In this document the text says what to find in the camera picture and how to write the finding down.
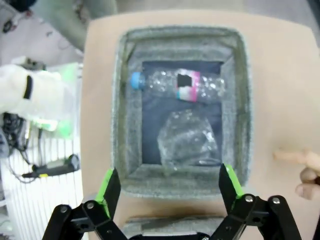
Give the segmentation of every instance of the tan table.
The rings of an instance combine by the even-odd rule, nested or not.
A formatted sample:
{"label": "tan table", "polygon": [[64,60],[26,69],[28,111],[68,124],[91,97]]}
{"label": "tan table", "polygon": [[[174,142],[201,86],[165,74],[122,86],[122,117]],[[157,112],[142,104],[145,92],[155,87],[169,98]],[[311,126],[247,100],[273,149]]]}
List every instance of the tan table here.
{"label": "tan table", "polygon": [[[320,59],[308,27],[258,15],[211,10],[138,12],[95,20],[85,46],[81,103],[81,157],[84,196],[97,192],[110,166],[112,76],[119,36],[147,25],[232,26],[245,37],[254,87],[254,157],[249,186],[262,198],[283,195],[303,240],[311,240],[320,202],[297,197],[302,166],[272,160],[278,147],[318,150],[320,143]],[[115,222],[136,216],[224,215],[221,202],[161,201],[120,197]],[[96,240],[94,233],[90,240]],[[248,228],[242,239],[262,239]]]}

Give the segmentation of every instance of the human hand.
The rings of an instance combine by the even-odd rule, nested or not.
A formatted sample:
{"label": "human hand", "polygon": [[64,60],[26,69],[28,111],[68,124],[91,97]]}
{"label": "human hand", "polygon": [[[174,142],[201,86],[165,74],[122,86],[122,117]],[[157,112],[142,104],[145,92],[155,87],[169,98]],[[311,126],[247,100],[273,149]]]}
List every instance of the human hand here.
{"label": "human hand", "polygon": [[300,173],[302,183],[295,192],[308,200],[320,200],[320,156],[309,150],[285,151],[277,150],[273,153],[275,160],[303,164],[306,168]]}

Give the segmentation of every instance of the bolt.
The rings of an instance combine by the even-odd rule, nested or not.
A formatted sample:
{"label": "bolt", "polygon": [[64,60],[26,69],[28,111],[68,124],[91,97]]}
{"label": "bolt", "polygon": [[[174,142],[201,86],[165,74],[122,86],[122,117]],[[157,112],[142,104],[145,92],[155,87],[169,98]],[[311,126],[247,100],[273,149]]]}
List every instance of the bolt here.
{"label": "bolt", "polygon": [[94,208],[94,204],[93,204],[93,202],[89,202],[87,205],[86,205],[86,207],[88,208],[88,209],[93,209]]}
{"label": "bolt", "polygon": [[272,198],[272,202],[273,202],[274,204],[279,204],[279,203],[280,203],[280,199],[277,198],[277,197],[274,197],[274,198]]}
{"label": "bolt", "polygon": [[68,210],[68,209],[67,209],[66,206],[62,206],[62,207],[60,208],[60,211],[61,211],[63,214],[64,214],[67,210]]}
{"label": "bolt", "polygon": [[254,201],[254,198],[250,195],[248,196],[245,196],[245,200],[248,202],[248,203],[252,203]]}

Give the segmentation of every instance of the dark blue fabric lining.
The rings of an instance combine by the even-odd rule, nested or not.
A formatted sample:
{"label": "dark blue fabric lining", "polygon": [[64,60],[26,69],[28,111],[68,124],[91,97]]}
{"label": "dark blue fabric lining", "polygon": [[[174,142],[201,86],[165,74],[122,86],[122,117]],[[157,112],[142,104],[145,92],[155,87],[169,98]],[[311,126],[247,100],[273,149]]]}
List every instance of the dark blue fabric lining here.
{"label": "dark blue fabric lining", "polygon": [[[148,77],[155,68],[188,69],[202,73],[220,74],[219,61],[145,61],[142,63],[143,74]],[[220,102],[203,104],[187,102],[174,98],[153,95],[150,91],[142,93],[142,163],[161,164],[158,148],[158,134],[172,112],[193,109],[206,116],[212,127],[219,150],[222,152],[222,105]]]}

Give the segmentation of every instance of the pants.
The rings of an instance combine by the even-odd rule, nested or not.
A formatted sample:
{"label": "pants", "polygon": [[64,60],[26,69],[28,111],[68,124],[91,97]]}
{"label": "pants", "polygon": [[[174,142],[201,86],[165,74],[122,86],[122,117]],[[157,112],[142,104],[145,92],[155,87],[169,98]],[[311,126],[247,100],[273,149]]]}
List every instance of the pants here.
{"label": "pants", "polygon": [[[37,0],[30,9],[50,23],[73,46],[84,51],[87,27],[77,17],[73,3],[74,0]],[[117,13],[116,0],[83,0],[83,3],[92,19]]]}

